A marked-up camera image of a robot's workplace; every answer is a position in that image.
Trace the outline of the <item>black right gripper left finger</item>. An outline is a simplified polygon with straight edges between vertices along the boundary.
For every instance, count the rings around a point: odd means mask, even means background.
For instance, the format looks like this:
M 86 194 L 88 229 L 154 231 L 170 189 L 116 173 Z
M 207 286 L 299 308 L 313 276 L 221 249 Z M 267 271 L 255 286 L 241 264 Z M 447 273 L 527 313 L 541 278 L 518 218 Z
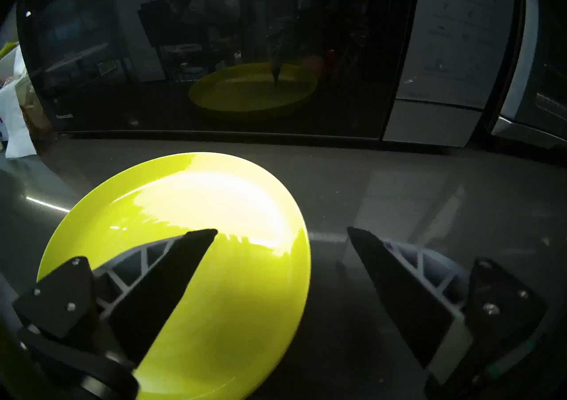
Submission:
M 18 336 L 71 368 L 138 366 L 180 303 L 216 229 L 131 248 L 92 269 L 71 257 L 21 294 Z

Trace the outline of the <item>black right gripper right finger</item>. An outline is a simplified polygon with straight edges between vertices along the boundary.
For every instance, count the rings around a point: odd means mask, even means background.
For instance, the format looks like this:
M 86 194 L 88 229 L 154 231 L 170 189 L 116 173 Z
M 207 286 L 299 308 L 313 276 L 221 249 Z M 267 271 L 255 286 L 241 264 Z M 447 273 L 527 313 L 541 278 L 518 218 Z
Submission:
M 347 227 L 349 241 L 426 386 L 481 386 L 508 368 L 502 359 L 527 345 L 547 312 L 528 285 L 488 257 L 469 270 L 448 257 Z

